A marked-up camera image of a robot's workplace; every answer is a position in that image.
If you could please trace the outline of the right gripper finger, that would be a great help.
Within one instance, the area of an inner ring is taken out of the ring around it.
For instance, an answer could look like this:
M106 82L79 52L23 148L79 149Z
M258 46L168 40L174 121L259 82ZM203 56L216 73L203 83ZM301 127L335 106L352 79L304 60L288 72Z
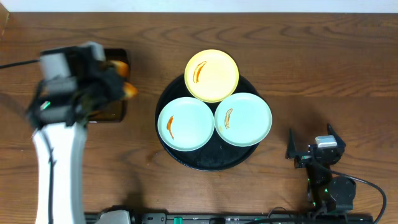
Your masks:
M289 140L287 144L287 150L285 153L286 159L294 159L297 156L297 147L294 138L294 132L289 129Z
M328 134L332 135L335 138L337 146L346 146L345 142L339 137L339 135L333 129L331 124L327 124L326 128L327 128Z

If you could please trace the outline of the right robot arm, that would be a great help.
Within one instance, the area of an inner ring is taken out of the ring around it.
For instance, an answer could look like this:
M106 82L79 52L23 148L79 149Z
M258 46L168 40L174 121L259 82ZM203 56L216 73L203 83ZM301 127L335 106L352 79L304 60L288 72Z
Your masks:
M336 164L345 152L346 144L337 135L331 125L327 126L328 134L315 138L315 144L300 151L292 130L285 157L294 160L296 169L304 168L308 175L308 200L314 209L308 213L312 219L318 216L343 216L353 209L356 195L356 183L342 175L333 176L330 166Z

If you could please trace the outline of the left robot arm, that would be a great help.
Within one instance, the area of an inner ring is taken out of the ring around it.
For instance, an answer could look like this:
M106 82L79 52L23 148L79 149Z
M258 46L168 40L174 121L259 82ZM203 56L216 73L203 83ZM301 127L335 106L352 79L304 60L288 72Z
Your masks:
M43 79L26 111L39 166L36 223L86 223L83 151L93 113L130 97L126 81L95 42L45 50Z

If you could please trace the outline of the orange green scrub sponge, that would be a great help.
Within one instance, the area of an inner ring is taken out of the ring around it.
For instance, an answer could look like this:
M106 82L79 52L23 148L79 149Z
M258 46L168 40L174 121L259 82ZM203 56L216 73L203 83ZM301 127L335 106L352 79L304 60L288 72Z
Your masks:
M109 63L116 69L117 74L124 80L123 99L127 100L135 97L139 93L138 89L133 84L127 82L130 75L129 65L119 60L110 60Z

